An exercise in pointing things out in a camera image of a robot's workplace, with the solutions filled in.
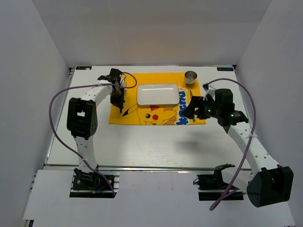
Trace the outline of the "metal cup with paper sleeve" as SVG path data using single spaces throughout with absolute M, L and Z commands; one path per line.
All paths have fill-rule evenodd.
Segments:
M 186 71 L 184 74 L 184 83 L 186 87 L 193 87 L 197 79 L 197 73 L 194 71 Z

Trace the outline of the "white rectangular plate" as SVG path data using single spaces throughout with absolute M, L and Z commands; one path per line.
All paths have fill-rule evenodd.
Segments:
M 176 84 L 139 85 L 137 103 L 138 105 L 177 105 L 178 86 Z

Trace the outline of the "yellow Pikachu cloth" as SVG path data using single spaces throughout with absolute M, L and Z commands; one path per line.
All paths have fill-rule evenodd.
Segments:
M 183 72 L 135 73 L 137 86 L 125 93 L 124 108 L 120 111 L 111 106 L 109 124 L 116 125 L 196 125 L 206 124 L 206 120 L 186 118 L 182 111 L 190 103 L 191 97 L 200 96 L 197 79 L 193 87 L 186 87 Z M 178 87 L 179 103 L 176 105 L 140 105 L 137 102 L 137 89 L 141 85 L 175 84 Z

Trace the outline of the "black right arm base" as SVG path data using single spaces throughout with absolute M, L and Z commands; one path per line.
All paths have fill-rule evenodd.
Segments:
M 193 185 L 198 186 L 199 201 L 216 201 L 228 186 L 227 183 L 218 183 L 214 175 L 197 175 Z

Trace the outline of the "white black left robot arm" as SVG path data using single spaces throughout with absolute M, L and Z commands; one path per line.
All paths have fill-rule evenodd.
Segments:
M 97 106 L 107 96 L 110 96 L 110 103 L 119 111 L 123 110 L 125 103 L 125 82 L 120 70 L 111 69 L 109 75 L 100 76 L 97 85 L 81 97 L 71 98 L 67 114 L 67 129 L 71 132 L 80 154 L 79 170 L 87 173 L 84 183 L 91 189 L 98 187 L 100 183 L 100 177 L 93 173 L 98 170 L 93 146 L 93 135 L 98 129 Z

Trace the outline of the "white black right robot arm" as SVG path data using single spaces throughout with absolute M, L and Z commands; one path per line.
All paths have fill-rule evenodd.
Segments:
M 249 123 L 242 111 L 235 109 L 230 89 L 208 89 L 206 93 L 205 97 L 193 96 L 182 114 L 191 120 L 215 118 L 242 151 L 252 172 L 245 173 L 233 164 L 220 165 L 213 175 L 199 175 L 200 189 L 224 189 L 220 201 L 239 189 L 255 207 L 288 201 L 294 178 L 291 168 L 281 166 L 266 151 L 254 135 L 254 124 Z

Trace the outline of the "teal handled cutlery piece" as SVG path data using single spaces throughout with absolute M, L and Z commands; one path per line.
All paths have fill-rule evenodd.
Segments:
M 120 85 L 122 89 L 126 89 L 127 85 L 126 85 L 126 77 L 122 77 L 120 80 Z

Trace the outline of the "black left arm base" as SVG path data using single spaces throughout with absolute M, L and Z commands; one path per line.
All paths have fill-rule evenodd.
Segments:
M 71 183 L 70 198 L 115 198 L 115 175 L 105 175 L 105 178 L 95 172 L 85 173 L 77 168 Z

